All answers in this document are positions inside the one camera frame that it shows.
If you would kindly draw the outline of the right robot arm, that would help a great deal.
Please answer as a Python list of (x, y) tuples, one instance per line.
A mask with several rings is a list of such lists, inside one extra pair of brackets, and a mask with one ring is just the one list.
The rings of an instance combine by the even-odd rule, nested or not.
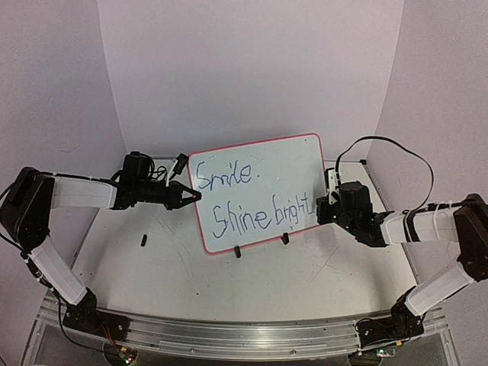
[(466, 286), (487, 279), (487, 204), (478, 194), (469, 194), (458, 202), (375, 213), (369, 189), (353, 181), (317, 198), (316, 218), (320, 225), (340, 226), (371, 248), (456, 242), (459, 256), (405, 296), (403, 304), (414, 316), (423, 315)]

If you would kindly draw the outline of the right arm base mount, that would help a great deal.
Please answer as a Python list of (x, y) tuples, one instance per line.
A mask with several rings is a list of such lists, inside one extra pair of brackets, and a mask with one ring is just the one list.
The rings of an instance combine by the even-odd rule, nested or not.
[(399, 297), (390, 309), (390, 315), (383, 318), (363, 318), (356, 322), (355, 331), (362, 349), (389, 342), (410, 340), (424, 333), (422, 316), (415, 316), (406, 306), (407, 295), (413, 287)]

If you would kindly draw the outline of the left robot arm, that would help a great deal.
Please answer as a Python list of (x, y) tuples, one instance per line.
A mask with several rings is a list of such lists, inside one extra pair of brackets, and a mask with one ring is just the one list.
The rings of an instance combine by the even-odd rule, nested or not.
[(69, 305), (85, 332), (103, 325), (101, 313), (85, 303), (91, 291), (59, 254), (53, 241), (56, 211), (69, 209), (128, 210), (137, 204), (159, 204), (178, 210), (201, 199), (201, 193), (176, 180), (188, 164), (177, 156), (171, 167), (137, 151), (125, 155), (110, 178), (48, 172), (26, 166), (1, 194), (1, 239), (16, 248), (34, 277)]

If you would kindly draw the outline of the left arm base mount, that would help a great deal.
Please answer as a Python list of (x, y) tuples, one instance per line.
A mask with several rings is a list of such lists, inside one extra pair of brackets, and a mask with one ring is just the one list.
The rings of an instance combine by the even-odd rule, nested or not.
[(120, 314), (100, 311), (97, 297), (86, 288), (84, 297), (76, 305), (66, 304), (62, 324), (69, 329), (121, 342), (127, 338), (130, 319)]

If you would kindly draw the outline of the pink framed whiteboard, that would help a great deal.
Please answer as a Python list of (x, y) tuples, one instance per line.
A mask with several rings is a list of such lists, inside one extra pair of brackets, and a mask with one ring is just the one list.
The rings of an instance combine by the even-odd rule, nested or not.
[(322, 141), (316, 133), (192, 153), (190, 185), (204, 251), (232, 252), (318, 225), (326, 194)]

